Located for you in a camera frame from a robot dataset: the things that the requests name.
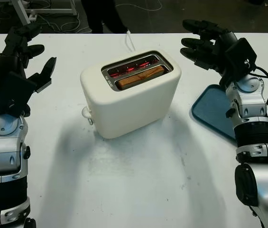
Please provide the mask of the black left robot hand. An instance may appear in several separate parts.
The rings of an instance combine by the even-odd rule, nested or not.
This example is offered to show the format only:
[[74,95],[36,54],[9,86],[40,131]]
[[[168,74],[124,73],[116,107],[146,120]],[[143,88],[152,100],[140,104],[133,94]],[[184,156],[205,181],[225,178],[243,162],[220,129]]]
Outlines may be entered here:
[[20,28],[12,27],[5,38],[5,48],[0,53],[0,114],[14,117],[30,115],[28,101],[51,84],[56,57],[45,63],[40,73],[26,77],[29,61],[42,54],[44,45],[28,43],[41,33],[41,25],[31,23]]

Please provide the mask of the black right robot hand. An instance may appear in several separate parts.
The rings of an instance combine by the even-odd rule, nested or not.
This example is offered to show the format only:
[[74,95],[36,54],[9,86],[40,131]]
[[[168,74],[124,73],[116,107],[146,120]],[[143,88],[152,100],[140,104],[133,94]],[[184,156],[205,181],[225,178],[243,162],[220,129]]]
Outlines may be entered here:
[[180,53],[200,68],[215,70],[222,77],[219,85],[227,88],[231,83],[233,70],[226,60],[225,52],[238,41],[235,34],[206,20],[185,19],[182,25],[200,37],[181,39],[184,47],[180,49]]

